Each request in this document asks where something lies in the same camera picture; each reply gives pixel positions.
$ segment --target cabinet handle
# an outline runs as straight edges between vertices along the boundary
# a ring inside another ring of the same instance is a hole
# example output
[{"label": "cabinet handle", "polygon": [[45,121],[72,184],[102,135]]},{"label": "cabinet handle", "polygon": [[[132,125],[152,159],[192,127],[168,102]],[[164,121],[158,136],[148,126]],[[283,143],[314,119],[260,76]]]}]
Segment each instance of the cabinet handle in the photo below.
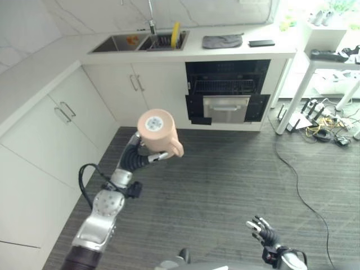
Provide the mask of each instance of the cabinet handle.
[{"label": "cabinet handle", "polygon": [[135,87],[135,84],[134,84],[134,82],[133,82],[133,77],[134,77],[134,75],[130,75],[129,77],[130,77],[130,82],[131,82],[131,84],[133,85],[134,90],[137,91],[137,88]]},{"label": "cabinet handle", "polygon": [[54,112],[65,124],[69,124],[71,122],[71,119],[60,108],[55,107]]},{"label": "cabinet handle", "polygon": [[75,117],[76,116],[76,113],[70,108],[70,106],[65,102],[65,101],[61,101],[60,102],[60,105],[62,107],[66,107],[70,112],[71,112],[71,118]]},{"label": "cabinet handle", "polygon": [[141,85],[141,82],[140,82],[140,79],[139,79],[139,78],[140,78],[140,75],[136,75],[137,83],[139,84],[141,91],[144,92],[145,89],[144,89],[143,86]]},{"label": "cabinet handle", "polygon": [[240,105],[235,106],[211,106],[214,111],[237,111],[241,108]]}]

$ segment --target oven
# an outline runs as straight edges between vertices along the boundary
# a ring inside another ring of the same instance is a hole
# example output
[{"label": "oven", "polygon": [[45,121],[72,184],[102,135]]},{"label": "oven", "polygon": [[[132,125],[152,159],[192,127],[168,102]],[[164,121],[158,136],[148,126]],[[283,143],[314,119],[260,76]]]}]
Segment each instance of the oven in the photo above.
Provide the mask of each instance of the oven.
[{"label": "oven", "polygon": [[187,62],[192,124],[260,122],[269,100],[261,94],[270,60]]}]

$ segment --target kitchen sink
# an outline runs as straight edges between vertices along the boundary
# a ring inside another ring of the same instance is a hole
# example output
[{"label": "kitchen sink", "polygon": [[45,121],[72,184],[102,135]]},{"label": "kitchen sink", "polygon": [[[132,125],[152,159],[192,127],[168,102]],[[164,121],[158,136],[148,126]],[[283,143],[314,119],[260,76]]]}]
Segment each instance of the kitchen sink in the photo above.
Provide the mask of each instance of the kitchen sink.
[{"label": "kitchen sink", "polygon": [[171,33],[163,33],[158,35],[150,35],[140,46],[139,51],[181,51],[184,49],[185,42],[189,31],[182,31],[179,35],[179,41],[176,48],[171,47]]},{"label": "kitchen sink", "polygon": [[189,31],[182,31],[179,35],[179,41],[176,48],[171,47],[171,33],[159,33],[151,35],[127,34],[112,35],[102,42],[90,53],[101,52],[129,52],[129,51],[181,51],[184,49]]},{"label": "kitchen sink", "polygon": [[135,51],[149,34],[112,35],[91,53]]}]

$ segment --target white cabinet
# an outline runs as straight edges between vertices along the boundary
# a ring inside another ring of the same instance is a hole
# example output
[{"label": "white cabinet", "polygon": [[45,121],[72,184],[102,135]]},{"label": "white cabinet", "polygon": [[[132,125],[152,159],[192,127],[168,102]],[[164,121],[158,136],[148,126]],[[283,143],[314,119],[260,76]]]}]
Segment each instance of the white cabinet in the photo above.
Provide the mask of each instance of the white cabinet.
[{"label": "white cabinet", "polygon": [[185,63],[135,63],[132,66],[139,76],[149,109],[164,109],[173,115],[177,128],[189,127]]},{"label": "white cabinet", "polygon": [[73,72],[49,95],[103,154],[119,126],[84,70]]},{"label": "white cabinet", "polygon": [[83,67],[120,125],[135,127],[148,108],[131,64]]},{"label": "white cabinet", "polygon": [[[100,154],[78,127],[71,121],[67,123],[67,117],[61,119],[61,115],[57,105],[45,97],[0,143],[61,182],[78,188],[79,168],[85,163],[98,162]],[[90,176],[91,170],[85,171],[85,183]]]},{"label": "white cabinet", "polygon": [[1,270],[32,270],[39,249],[0,242]]},{"label": "white cabinet", "polygon": [[187,128],[184,62],[86,65],[85,72],[121,126],[135,127],[148,109],[164,109]]},{"label": "white cabinet", "polygon": [[0,164],[0,241],[39,248],[61,232],[79,192],[1,145]]}]

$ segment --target gray towel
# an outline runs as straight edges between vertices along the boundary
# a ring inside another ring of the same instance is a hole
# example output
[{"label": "gray towel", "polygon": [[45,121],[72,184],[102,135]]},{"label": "gray towel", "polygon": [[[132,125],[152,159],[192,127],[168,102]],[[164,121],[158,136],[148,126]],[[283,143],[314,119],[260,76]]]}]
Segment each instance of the gray towel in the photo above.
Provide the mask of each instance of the gray towel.
[{"label": "gray towel", "polygon": [[240,35],[206,35],[202,38],[202,47],[205,49],[235,48],[242,45]]}]

